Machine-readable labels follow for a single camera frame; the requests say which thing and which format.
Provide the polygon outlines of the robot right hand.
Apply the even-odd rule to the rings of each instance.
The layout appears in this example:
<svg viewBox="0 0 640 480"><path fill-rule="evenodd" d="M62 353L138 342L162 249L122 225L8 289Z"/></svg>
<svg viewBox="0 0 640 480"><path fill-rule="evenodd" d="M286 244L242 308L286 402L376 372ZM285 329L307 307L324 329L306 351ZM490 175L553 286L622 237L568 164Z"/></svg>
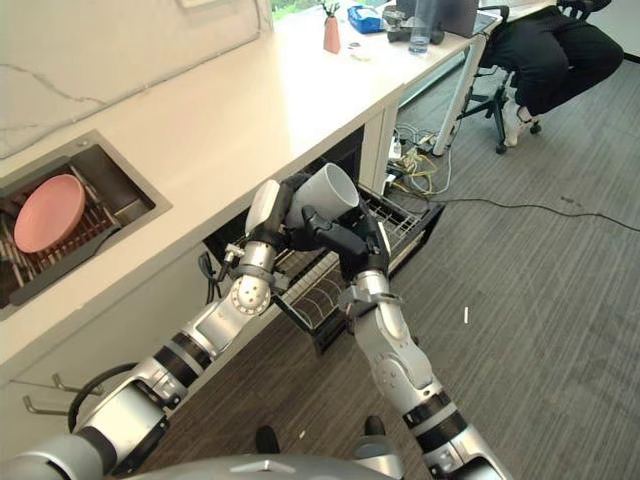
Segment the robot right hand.
<svg viewBox="0 0 640 480"><path fill-rule="evenodd" d="M351 227L328 220L310 205L303 207L305 224L321 248L338 254L341 274L351 282L366 271L389 272L389 247L382 228L362 204L357 208L357 222Z"/></svg>

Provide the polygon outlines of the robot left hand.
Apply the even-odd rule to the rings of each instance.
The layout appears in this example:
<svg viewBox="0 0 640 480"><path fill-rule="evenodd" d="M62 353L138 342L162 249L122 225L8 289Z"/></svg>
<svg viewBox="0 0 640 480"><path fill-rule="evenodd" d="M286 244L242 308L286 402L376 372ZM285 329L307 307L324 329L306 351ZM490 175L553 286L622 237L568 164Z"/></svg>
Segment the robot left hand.
<svg viewBox="0 0 640 480"><path fill-rule="evenodd" d="M321 248L307 228L297 191L311 176L298 173L278 182L267 180L257 190L245 222L249 241L262 242L277 252L284 249L313 251Z"/></svg>

